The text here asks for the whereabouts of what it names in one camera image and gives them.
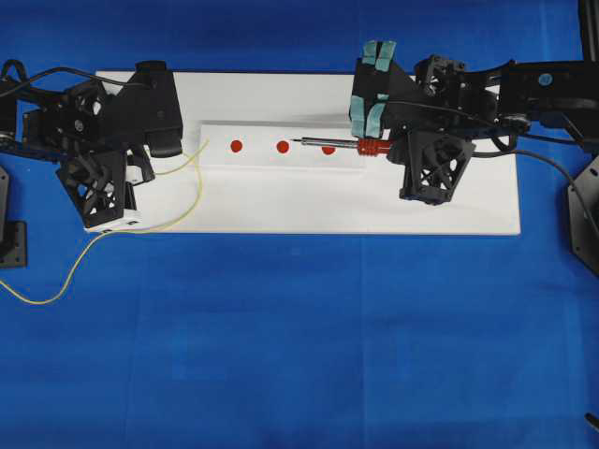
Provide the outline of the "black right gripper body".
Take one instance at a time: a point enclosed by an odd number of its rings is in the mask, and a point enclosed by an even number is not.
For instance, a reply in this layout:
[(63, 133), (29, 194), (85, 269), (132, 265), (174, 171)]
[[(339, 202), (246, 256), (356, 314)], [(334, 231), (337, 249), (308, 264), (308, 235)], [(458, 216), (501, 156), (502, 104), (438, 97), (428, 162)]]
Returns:
[(432, 131), (466, 139), (501, 137), (498, 97), (489, 88), (500, 84), (501, 68), (468, 71), (465, 63), (432, 55), (408, 75), (392, 60), (380, 72), (357, 59), (351, 95), (368, 109), (378, 94), (388, 94), (381, 124), (384, 132)]

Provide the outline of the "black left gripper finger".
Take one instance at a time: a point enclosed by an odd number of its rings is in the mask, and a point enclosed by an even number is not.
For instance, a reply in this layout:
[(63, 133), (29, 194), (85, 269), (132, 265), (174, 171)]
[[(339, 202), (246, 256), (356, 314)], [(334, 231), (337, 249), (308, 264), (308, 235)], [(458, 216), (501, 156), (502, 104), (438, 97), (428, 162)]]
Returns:
[(165, 61), (151, 60), (141, 61), (135, 64), (136, 73), (143, 75), (167, 73), (168, 68)]
[(182, 122), (167, 127), (143, 125), (140, 132), (151, 157), (175, 157), (183, 153)]

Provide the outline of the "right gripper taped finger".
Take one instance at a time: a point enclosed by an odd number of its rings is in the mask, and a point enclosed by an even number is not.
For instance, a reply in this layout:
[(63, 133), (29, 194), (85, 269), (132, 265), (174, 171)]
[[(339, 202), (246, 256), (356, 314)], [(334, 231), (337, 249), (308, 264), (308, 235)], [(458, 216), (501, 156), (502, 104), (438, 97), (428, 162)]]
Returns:
[(361, 62), (364, 65), (373, 66), (377, 71), (388, 72), (394, 58), (396, 46), (397, 43), (392, 40), (367, 41), (363, 45)]
[(384, 127), (381, 122), (388, 99), (388, 94), (378, 94), (374, 104), (367, 109), (362, 97), (351, 95), (349, 117), (353, 137), (381, 138), (383, 136)]

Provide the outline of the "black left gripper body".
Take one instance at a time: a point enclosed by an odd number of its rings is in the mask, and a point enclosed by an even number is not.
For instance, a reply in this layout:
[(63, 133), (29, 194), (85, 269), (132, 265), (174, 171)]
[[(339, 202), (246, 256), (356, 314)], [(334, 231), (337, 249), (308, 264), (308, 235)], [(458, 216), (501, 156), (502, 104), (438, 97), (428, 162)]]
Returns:
[(183, 122), (172, 71), (135, 73), (121, 89), (107, 92), (88, 80), (62, 92), (36, 91), (37, 108), (23, 115), (26, 144), (67, 153), (75, 143), (99, 151), (144, 147), (143, 125), (167, 127)]

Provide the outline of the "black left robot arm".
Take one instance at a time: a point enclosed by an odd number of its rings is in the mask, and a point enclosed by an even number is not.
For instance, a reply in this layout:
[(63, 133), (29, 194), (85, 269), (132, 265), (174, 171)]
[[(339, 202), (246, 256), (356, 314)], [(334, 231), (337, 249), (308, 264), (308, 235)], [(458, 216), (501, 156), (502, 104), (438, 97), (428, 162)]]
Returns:
[(1, 140), (26, 157), (140, 148), (153, 158), (182, 154), (183, 118), (174, 74), (144, 61), (126, 81), (59, 66), (28, 75), (24, 64), (1, 68)]

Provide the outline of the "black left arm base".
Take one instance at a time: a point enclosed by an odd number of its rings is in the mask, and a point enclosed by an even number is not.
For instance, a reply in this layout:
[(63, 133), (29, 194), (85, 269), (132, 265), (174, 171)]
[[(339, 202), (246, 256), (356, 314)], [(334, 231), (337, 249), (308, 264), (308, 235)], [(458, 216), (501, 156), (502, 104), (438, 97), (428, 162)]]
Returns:
[(1, 168), (1, 222), (0, 222), (0, 267), (24, 268), (27, 266), (27, 226), (25, 221), (10, 221), (7, 218), (10, 177)]

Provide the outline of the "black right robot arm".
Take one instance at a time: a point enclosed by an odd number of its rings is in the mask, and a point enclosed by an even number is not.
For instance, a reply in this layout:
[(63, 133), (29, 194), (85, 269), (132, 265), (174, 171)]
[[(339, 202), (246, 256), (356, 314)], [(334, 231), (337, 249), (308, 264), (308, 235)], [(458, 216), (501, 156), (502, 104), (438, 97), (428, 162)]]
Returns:
[(516, 63), (470, 71), (433, 54), (412, 74), (394, 60), (393, 41), (367, 42), (358, 58), (349, 119), (355, 138), (426, 131), (465, 140), (525, 136), (533, 122), (566, 131), (598, 151), (598, 64)]

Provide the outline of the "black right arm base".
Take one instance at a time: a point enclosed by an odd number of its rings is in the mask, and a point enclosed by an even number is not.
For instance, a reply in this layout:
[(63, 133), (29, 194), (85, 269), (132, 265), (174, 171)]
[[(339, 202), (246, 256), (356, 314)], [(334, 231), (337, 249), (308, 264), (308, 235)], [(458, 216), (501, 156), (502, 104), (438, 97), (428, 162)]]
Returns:
[(575, 186), (567, 188), (569, 243), (572, 254), (598, 276), (598, 156), (573, 178)]

